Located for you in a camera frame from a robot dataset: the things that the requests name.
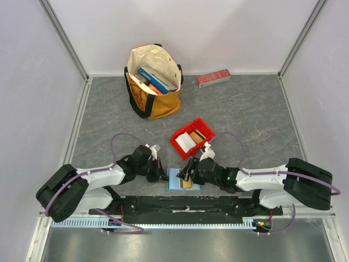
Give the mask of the gold brown credit card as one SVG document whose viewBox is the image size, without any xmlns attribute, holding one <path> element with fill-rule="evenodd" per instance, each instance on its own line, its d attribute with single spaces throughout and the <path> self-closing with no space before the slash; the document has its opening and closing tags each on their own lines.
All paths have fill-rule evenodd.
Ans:
<svg viewBox="0 0 349 262">
<path fill-rule="evenodd" d="M 189 181 L 185 181 L 181 179 L 178 180 L 178 183 L 177 183 L 178 190 L 190 189 L 190 188 L 192 188 L 192 182 L 190 180 Z"/>
</svg>

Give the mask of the blue leather card holder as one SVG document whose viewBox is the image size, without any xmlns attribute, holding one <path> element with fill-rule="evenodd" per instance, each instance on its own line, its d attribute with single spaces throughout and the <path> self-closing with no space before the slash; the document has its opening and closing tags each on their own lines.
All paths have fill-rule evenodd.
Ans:
<svg viewBox="0 0 349 262">
<path fill-rule="evenodd" d="M 167 184 L 167 189 L 170 191 L 199 191 L 202 189 L 202 186 L 198 184 L 192 183 L 192 188 L 190 189 L 183 189 L 183 190 L 178 190 L 177 189 L 177 183 L 179 178 L 177 177 L 177 174 L 181 171 L 180 168 L 167 168 L 167 175 L 169 177 L 169 181 Z"/>
</svg>

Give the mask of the white cards stack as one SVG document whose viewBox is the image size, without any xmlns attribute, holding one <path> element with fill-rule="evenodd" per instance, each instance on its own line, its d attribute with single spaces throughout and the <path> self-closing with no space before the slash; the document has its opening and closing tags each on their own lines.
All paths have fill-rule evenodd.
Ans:
<svg viewBox="0 0 349 262">
<path fill-rule="evenodd" d="M 177 138 L 175 138 L 175 141 L 185 153 L 188 153 L 192 148 L 196 146 L 196 142 L 190 137 L 187 132 L 179 135 Z"/>
</svg>

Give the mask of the red plastic bin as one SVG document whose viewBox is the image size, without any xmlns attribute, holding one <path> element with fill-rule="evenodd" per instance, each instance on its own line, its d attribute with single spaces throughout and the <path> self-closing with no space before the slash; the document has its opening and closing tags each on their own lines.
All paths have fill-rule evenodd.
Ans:
<svg viewBox="0 0 349 262">
<path fill-rule="evenodd" d="M 175 138 L 177 138 L 179 135 L 181 135 L 185 132 L 190 134 L 195 129 L 199 130 L 206 137 L 206 139 L 203 142 L 196 144 L 196 146 L 194 148 L 192 148 L 188 153 L 185 153 L 180 148 L 180 146 L 176 143 Z M 213 130 L 209 127 L 209 125 L 201 117 L 198 117 L 195 120 L 188 123 L 186 126 L 177 130 L 173 134 L 173 136 L 171 137 L 170 143 L 177 150 L 177 152 L 179 153 L 179 155 L 181 156 L 182 159 L 187 159 L 188 157 L 193 156 L 197 151 L 199 151 L 200 148 L 203 146 L 203 144 L 206 141 L 209 142 L 214 137 L 215 137 L 215 133 L 213 132 Z"/>
</svg>

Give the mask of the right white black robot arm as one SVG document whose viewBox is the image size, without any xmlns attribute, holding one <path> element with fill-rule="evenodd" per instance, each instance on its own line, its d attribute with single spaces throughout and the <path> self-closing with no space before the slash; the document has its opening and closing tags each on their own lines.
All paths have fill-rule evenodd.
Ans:
<svg viewBox="0 0 349 262">
<path fill-rule="evenodd" d="M 191 157 L 177 177 L 194 184 L 210 183 L 230 194 L 252 191 L 251 211 L 256 215 L 283 205 L 302 204 L 330 209 L 333 175 L 299 158 L 269 169 L 224 168 L 212 158 Z"/>
</svg>

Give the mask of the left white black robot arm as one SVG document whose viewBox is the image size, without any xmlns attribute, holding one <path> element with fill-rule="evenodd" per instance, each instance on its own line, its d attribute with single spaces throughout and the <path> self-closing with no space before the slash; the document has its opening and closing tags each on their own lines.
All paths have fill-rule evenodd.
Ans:
<svg viewBox="0 0 349 262">
<path fill-rule="evenodd" d="M 61 166 L 37 191 L 35 197 L 54 222 L 62 222 L 75 212 L 101 209 L 112 215 L 120 208 L 120 196 L 113 186 L 126 184 L 137 176 L 148 182 L 168 179 L 161 165 L 159 145 L 140 145 L 131 155 L 96 169 Z"/>
</svg>

